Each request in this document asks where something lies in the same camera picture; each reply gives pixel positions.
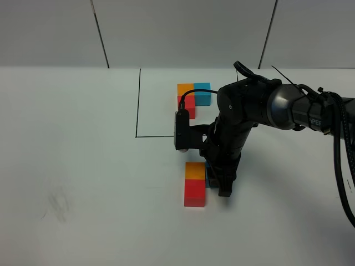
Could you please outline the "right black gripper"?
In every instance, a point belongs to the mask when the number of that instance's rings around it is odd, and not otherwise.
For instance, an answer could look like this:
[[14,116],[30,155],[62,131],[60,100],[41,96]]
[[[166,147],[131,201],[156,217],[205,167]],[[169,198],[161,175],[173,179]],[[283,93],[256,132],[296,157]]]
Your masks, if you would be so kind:
[[208,149],[200,154],[207,157],[207,185],[219,186],[220,197],[230,197],[233,181],[241,158],[241,151],[251,131],[251,122],[241,120],[232,124],[218,116],[207,137]]

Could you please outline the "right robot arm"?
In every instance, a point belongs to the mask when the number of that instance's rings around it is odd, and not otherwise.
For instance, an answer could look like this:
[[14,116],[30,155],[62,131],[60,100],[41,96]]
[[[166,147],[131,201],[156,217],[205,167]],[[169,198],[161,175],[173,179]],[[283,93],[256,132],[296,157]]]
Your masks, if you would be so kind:
[[251,129],[259,124],[280,130],[309,128],[332,135],[336,182],[339,194],[344,195],[340,140],[344,140],[353,175],[354,99],[322,88],[314,91],[304,84],[270,80],[253,73],[239,61],[234,67],[244,79],[218,90],[219,115],[209,125],[207,147],[201,150],[212,168],[212,184],[219,188],[219,196],[231,195],[241,150]]

